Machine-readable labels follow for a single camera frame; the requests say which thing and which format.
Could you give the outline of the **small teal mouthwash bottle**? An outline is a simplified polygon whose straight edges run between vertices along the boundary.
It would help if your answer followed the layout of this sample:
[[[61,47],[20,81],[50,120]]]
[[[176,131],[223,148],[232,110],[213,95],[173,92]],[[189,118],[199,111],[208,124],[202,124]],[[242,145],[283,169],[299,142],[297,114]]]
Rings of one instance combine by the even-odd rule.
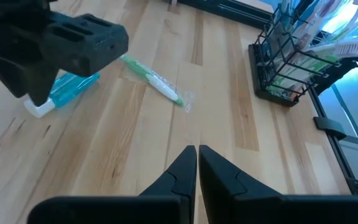
[[[80,77],[67,72],[55,80],[44,104],[35,106],[32,100],[28,99],[25,100],[24,106],[30,114],[36,118],[41,118],[52,110],[61,108],[74,100],[91,85],[95,84],[99,78],[99,73],[95,73],[90,77]]]

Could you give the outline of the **black frame clamp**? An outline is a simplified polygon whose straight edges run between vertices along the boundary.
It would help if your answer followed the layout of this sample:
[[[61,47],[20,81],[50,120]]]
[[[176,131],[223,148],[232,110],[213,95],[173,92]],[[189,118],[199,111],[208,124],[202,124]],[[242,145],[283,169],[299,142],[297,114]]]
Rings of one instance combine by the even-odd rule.
[[[342,140],[347,137],[342,125],[337,121],[320,116],[314,117],[313,121],[318,130],[324,131],[328,135],[335,136],[338,140]]]

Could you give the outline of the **orange toothbrush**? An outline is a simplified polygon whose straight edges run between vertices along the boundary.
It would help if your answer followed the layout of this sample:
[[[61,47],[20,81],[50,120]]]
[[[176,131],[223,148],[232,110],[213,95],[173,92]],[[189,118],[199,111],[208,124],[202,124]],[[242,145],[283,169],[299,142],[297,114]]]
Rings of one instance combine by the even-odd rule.
[[[358,55],[358,39],[339,40],[329,44],[310,47],[306,53],[323,56],[354,57]]]

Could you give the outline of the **blue toothbrush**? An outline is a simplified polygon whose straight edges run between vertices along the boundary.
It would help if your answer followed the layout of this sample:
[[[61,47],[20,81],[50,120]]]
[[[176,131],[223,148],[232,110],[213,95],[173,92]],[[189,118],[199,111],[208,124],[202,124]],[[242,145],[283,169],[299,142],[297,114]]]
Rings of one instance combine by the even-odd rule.
[[[272,43],[274,45],[278,45],[278,41],[283,43],[287,32],[291,33],[294,43],[298,45],[300,41],[297,28],[305,24],[305,19],[301,16],[311,2],[312,0],[281,0],[273,20],[273,24],[278,24],[273,29]]]

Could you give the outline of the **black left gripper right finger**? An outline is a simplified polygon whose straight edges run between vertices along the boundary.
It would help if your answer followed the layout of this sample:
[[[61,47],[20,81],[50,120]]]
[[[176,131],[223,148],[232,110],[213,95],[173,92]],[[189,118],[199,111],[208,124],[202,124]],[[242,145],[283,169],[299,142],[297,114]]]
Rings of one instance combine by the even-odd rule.
[[[210,224],[358,224],[358,196],[281,194],[207,145],[199,169]]]

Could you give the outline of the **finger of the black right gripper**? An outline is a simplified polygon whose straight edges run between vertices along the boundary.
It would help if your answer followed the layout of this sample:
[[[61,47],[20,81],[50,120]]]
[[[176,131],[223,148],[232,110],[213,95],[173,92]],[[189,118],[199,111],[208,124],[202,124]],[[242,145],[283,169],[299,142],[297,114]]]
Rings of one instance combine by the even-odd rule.
[[[89,77],[128,51],[129,35],[124,26],[91,14],[51,13],[37,43],[52,67]]]
[[[23,71],[11,62],[0,59],[0,81],[16,97],[27,93]]]

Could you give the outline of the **green toothbrush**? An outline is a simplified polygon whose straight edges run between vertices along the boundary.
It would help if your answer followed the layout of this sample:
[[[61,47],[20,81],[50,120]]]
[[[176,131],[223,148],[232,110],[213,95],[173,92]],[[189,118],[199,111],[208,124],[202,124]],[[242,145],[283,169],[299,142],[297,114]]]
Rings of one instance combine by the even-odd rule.
[[[320,52],[316,58],[298,55],[288,63],[277,63],[272,80],[267,85],[267,91],[277,96],[294,98],[305,88],[314,86],[314,77],[326,78],[328,73],[324,70],[337,65],[339,57],[332,52]]]
[[[119,57],[123,63],[132,70],[142,81],[147,82],[154,87],[159,93],[168,98],[177,106],[183,108],[189,113],[193,107],[194,94],[183,91],[179,87],[170,83],[167,79],[145,66],[143,63],[124,54]]]

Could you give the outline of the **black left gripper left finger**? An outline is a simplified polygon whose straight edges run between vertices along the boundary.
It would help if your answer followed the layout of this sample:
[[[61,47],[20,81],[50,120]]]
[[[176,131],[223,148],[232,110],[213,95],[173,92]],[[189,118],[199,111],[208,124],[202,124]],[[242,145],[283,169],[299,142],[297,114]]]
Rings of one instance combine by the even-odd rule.
[[[38,203],[27,224],[193,224],[197,154],[187,146],[138,196],[65,196]]]

